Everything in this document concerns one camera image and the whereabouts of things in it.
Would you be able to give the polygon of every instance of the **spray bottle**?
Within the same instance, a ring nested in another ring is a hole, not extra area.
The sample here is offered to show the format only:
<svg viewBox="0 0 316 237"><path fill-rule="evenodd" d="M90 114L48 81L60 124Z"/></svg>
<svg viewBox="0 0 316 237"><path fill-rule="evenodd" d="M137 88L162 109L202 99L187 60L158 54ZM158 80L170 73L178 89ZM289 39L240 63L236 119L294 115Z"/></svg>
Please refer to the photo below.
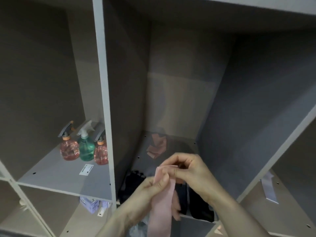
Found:
<svg viewBox="0 0 316 237"><path fill-rule="evenodd" d="M92 121L88 121L81 127L77 135L81 135L79 142L80 158L83 161L93 160L94 143L88 135L88 130L94 131L91 125Z"/></svg>
<svg viewBox="0 0 316 237"><path fill-rule="evenodd" d="M93 134L93 140L97 141L97 145L94 150L94 161L98 165L106 165L109 163L107 159L107 145L104 142L103 136L105 135L105 127L100 124Z"/></svg>
<svg viewBox="0 0 316 237"><path fill-rule="evenodd" d="M63 137L63 141L60 144L60 153L64 160L74 160L79 157L79 144L77 141L72 140L69 135L70 130L74 130L72 127L73 123L73 121L70 121L58 135L58 137Z"/></svg>

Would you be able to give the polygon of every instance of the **person's left hand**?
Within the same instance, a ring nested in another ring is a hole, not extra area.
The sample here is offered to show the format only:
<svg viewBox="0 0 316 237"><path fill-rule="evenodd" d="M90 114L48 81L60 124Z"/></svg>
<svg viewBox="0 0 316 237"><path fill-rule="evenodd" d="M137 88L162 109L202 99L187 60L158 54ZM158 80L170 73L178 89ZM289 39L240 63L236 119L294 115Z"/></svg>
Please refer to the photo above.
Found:
<svg viewBox="0 0 316 237"><path fill-rule="evenodd" d="M151 199L161 192L169 184L169 175L165 174L163 178L154 184L154 178L146 178L134 193L126 200L117 211L123 213L128 218L129 226L134 226L140 222L151 210ZM179 198L174 191L172 197L172 216L175 220L180 220L179 210Z"/></svg>

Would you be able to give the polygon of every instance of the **person's right hand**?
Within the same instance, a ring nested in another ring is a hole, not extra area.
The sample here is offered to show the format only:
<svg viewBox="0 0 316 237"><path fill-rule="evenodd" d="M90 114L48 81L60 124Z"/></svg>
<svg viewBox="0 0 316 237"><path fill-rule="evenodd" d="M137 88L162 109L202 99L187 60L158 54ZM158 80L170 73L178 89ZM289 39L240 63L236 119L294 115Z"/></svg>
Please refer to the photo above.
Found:
<svg viewBox="0 0 316 237"><path fill-rule="evenodd" d="M166 167L163 173L168 173L170 177L184 180L210 205L221 199L222 195L226 193L199 155L175 153L160 166L168 165L178 165L180 167L184 165L186 169Z"/></svg>

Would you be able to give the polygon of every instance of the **hand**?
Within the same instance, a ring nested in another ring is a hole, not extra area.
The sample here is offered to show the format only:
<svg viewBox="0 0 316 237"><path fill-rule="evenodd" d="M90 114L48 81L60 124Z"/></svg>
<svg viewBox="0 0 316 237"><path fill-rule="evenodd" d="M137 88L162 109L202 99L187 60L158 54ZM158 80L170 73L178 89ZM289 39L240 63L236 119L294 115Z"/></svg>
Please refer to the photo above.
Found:
<svg viewBox="0 0 316 237"><path fill-rule="evenodd" d="M116 212L119 212L120 216L127 217L129 227L136 225L151 210L151 199L166 188L168 184L169 175L167 173L155 184L153 177L146 178ZM176 220L180 220L179 210L179 198L177 193L174 192L172 197L172 215Z"/></svg>
<svg viewBox="0 0 316 237"><path fill-rule="evenodd" d="M186 169L166 167L162 172L184 180L208 204L213 205L216 200L227 195L199 155L175 153L160 166L168 165L184 165Z"/></svg>

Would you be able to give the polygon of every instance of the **white label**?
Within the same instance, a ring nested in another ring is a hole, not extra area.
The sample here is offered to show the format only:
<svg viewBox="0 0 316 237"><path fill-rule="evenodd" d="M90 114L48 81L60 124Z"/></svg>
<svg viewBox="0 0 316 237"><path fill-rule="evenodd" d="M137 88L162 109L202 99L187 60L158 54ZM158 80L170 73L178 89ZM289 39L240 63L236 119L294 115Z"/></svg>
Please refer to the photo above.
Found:
<svg viewBox="0 0 316 237"><path fill-rule="evenodd" d="M93 165L85 164L84 168L82 169L79 175L89 175L92 167Z"/></svg>
<svg viewBox="0 0 316 237"><path fill-rule="evenodd" d="M102 208L100 209L99 213L98 213L98 216L99 216L99 217L102 217L102 216L104 215L104 212L105 212L106 209L107 209L107 208L102 207Z"/></svg>

